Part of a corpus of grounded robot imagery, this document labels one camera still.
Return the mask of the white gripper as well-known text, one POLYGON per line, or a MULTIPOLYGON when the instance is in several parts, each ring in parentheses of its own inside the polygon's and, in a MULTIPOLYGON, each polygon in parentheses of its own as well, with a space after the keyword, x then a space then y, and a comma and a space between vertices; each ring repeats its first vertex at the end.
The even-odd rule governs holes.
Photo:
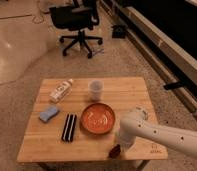
POLYGON ((134 144, 135 137, 125 134, 123 131, 116 132, 116 143, 120 146, 121 153, 126 153, 134 144))

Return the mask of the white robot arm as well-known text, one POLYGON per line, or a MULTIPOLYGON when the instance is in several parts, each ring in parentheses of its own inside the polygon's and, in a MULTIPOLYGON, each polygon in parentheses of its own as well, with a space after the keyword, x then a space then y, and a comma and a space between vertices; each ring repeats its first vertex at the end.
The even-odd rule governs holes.
POLYGON ((153 124, 144 108, 136 107, 120 119, 116 133, 117 143, 129 149, 137 137, 167 146, 175 151, 197 158, 197 132, 153 124))

